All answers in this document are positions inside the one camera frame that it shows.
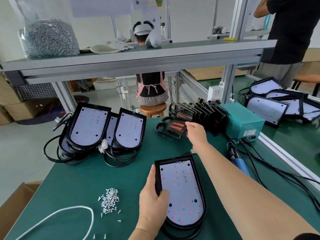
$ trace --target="gray pants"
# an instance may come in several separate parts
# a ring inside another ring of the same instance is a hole
[[[158,105],[158,104],[163,104],[168,100],[169,96],[168,94],[165,92],[161,95],[158,96],[154,96],[154,97],[138,97],[138,102],[140,105],[144,105],[144,106],[154,106],[154,105]]]
[[[287,65],[276,65],[260,62],[252,75],[262,79],[273,76],[282,85],[290,88],[292,81],[298,74],[301,66],[301,62]]]

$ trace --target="person's left hand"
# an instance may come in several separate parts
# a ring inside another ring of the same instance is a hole
[[[139,200],[139,220],[136,229],[141,229],[150,234],[152,238],[158,232],[167,217],[169,204],[169,191],[164,189],[159,197],[155,189],[156,168],[152,165],[146,185],[140,193]]]

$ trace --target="background table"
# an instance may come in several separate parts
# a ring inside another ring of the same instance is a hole
[[[137,223],[139,193],[145,185],[153,162],[181,156],[192,148],[186,137],[177,140],[159,135],[155,131],[159,121],[160,118],[147,120],[142,149],[137,158],[123,168],[107,166],[99,153],[95,153],[77,166],[55,164],[5,240],[16,239],[56,210],[77,205],[89,206],[95,213],[93,228],[87,239],[92,239],[94,234],[96,240],[103,239],[104,234],[107,234],[109,240],[127,239]],[[225,135],[213,137],[208,133],[207,137],[214,147],[222,154],[227,155],[226,144],[228,138]],[[255,143],[255,148],[266,161],[290,171],[259,142]],[[219,200],[202,162],[198,155],[194,154],[193,157],[207,200],[207,212],[202,230],[195,239],[240,240],[241,237]],[[248,160],[246,160],[246,163],[251,175],[254,175]],[[320,214],[308,195],[265,166],[257,163],[256,167],[261,180],[270,191],[290,205],[317,231],[320,231]],[[104,194],[105,189],[108,188],[119,190],[120,202],[117,204],[117,210],[121,210],[121,213],[116,214],[114,212],[103,215],[101,218],[102,207],[101,201],[98,202],[98,196]],[[320,199],[320,196],[314,190],[311,189],[311,191]],[[63,211],[48,219],[23,239],[82,239],[90,226],[90,222],[91,214],[88,210]],[[167,238],[160,232],[157,239]]]
[[[208,89],[210,86],[219,85],[220,80],[211,79],[198,82]],[[254,79],[245,75],[235,77],[233,83],[234,100],[238,101],[238,91],[240,89],[249,87],[253,82],[255,82]],[[320,177],[319,120],[315,120],[310,124],[302,124],[301,121],[284,119],[281,121],[279,128],[264,125],[262,133]]]

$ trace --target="white cap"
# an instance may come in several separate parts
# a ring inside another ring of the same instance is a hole
[[[148,35],[152,31],[152,27],[149,24],[140,24],[134,28],[134,35]]]

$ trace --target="teal power supply box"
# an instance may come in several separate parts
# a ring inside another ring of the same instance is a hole
[[[256,141],[265,120],[239,103],[221,104],[227,112],[226,135],[230,139]]]

